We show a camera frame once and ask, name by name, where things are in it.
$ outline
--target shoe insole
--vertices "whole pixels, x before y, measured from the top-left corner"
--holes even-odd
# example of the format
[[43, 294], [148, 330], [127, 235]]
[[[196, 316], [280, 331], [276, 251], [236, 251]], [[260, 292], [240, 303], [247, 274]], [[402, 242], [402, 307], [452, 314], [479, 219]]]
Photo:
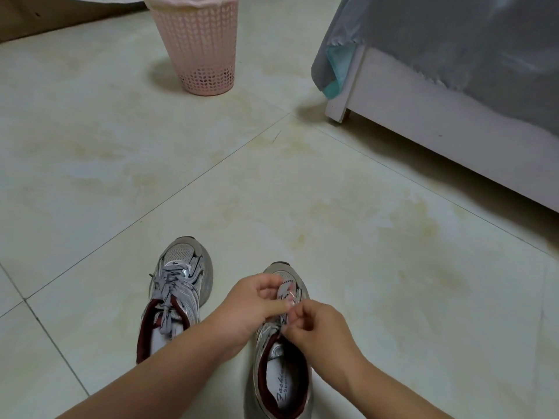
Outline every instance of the shoe insole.
[[269, 392], [276, 398], [280, 410], [288, 408], [297, 395], [299, 386], [297, 368], [298, 366], [285, 356], [268, 360], [266, 385]]
[[171, 333], [163, 335], [159, 332], [159, 328], [153, 328], [151, 331], [151, 348], [150, 355], [155, 353], [157, 350], [162, 349], [165, 344], [171, 341], [176, 336], [180, 335], [183, 331], [183, 326], [180, 322], [174, 322], [172, 324]]

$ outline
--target person's left hand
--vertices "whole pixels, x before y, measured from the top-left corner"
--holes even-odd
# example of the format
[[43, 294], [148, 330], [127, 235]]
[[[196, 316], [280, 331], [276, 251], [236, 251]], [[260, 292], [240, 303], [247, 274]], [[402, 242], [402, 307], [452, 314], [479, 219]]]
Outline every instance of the person's left hand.
[[242, 278], [204, 320], [223, 338], [223, 361], [235, 357], [267, 318], [283, 315], [293, 306], [289, 300], [276, 300], [282, 282], [283, 278], [274, 274]]

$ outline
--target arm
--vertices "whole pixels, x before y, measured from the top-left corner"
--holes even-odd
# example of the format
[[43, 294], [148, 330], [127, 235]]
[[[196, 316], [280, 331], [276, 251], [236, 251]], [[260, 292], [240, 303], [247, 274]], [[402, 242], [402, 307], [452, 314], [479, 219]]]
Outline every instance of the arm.
[[288, 318], [289, 325], [282, 329], [285, 337], [368, 419], [452, 419], [367, 361], [346, 320], [332, 306], [304, 300]]
[[289, 310], [289, 301], [275, 300], [281, 283], [269, 274], [241, 279], [200, 324], [58, 419], [180, 417], [215, 369], [240, 352], [266, 318]]

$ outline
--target sneaker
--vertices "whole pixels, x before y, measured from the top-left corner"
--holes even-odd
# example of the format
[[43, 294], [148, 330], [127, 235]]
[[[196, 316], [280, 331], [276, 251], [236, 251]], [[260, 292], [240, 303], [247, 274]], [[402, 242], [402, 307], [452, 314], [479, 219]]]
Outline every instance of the sneaker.
[[210, 297], [213, 267], [198, 241], [181, 237], [161, 254], [150, 276], [150, 301], [142, 314], [136, 364], [199, 322], [199, 308]]
[[[288, 263], [272, 263], [264, 273], [283, 277], [278, 298], [295, 302], [309, 298], [305, 284]], [[312, 374], [305, 356], [280, 332], [287, 322], [282, 315], [263, 324], [256, 333], [256, 349], [245, 393], [249, 419], [310, 419]]]

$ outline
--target bed frame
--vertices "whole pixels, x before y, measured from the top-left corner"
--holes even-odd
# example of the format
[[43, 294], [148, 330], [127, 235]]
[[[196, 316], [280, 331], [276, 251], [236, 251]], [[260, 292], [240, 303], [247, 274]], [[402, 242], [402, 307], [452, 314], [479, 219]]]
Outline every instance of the bed frame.
[[431, 83], [375, 48], [356, 50], [341, 93], [326, 105], [340, 123], [348, 111], [559, 212], [559, 136]]

